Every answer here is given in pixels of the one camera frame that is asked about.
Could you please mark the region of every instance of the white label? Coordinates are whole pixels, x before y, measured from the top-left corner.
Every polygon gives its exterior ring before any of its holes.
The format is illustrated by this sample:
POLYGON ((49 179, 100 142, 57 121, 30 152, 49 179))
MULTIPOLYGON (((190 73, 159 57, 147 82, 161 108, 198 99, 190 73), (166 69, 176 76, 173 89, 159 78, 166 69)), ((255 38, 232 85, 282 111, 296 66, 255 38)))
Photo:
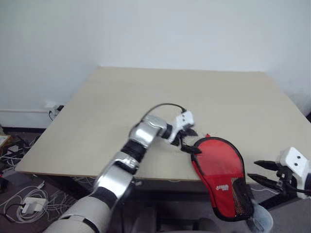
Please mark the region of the white label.
POLYGON ((227 191, 227 190, 229 190, 229 185, 227 185, 227 184, 219 185, 216 187, 216 190, 219 190, 219 189, 221 189, 223 191, 227 191))
POLYGON ((8 137, 9 137, 9 136, 0 135, 0 146, 2 145, 2 143, 3 143, 8 137))

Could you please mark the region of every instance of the table leg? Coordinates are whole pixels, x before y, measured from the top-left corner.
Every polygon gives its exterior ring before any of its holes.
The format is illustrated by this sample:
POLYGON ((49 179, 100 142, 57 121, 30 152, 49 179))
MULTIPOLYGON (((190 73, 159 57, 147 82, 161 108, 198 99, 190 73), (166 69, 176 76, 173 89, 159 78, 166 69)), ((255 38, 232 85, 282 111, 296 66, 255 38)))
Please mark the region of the table leg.
POLYGON ((69 176, 50 176, 50 175, 37 175, 37 176, 44 179, 46 182, 50 183, 54 187, 72 196, 73 198, 80 199, 90 194, 90 192, 86 188, 84 188, 78 182, 74 181, 69 176))
POLYGON ((281 194, 278 194, 267 200, 262 201, 261 203, 259 203, 259 205, 263 206, 267 210, 273 210, 298 200, 299 198, 295 196, 283 196, 281 194))

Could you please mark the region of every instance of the red bag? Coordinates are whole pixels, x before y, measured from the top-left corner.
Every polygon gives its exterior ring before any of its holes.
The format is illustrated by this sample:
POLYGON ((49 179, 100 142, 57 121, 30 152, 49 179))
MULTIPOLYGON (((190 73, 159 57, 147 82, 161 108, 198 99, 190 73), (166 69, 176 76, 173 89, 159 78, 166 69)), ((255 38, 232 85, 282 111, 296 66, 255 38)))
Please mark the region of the red bag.
POLYGON ((208 188, 215 215, 224 221, 252 216, 254 208, 239 151, 230 142, 208 134, 194 147, 201 153, 191 155, 192 164, 208 188))

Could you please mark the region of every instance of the white wall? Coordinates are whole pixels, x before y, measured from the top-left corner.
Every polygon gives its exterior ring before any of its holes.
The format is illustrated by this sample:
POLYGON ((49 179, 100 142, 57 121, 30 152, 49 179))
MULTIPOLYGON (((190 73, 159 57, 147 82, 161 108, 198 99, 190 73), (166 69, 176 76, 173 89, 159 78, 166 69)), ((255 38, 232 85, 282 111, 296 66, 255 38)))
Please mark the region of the white wall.
POLYGON ((310 28, 310 0, 0 0, 0 109, 66 103, 102 65, 265 71, 307 114, 310 28))

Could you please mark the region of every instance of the beige table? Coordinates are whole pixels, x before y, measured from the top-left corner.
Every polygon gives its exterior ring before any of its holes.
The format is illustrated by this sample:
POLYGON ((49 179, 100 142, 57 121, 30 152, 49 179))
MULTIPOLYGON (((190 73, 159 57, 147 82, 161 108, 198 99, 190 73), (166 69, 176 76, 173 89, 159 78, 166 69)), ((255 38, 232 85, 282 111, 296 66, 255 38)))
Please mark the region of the beige table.
MULTIPOLYGON (((273 80, 261 72, 102 67, 85 82, 16 167, 17 171, 96 176, 152 106, 173 102, 192 111, 196 131, 233 143, 246 172, 273 173, 253 162, 275 160, 287 147, 311 154, 311 124, 273 80)), ((179 113, 154 111, 167 120, 179 113)), ((198 180, 190 156, 156 141, 140 178, 198 180)))

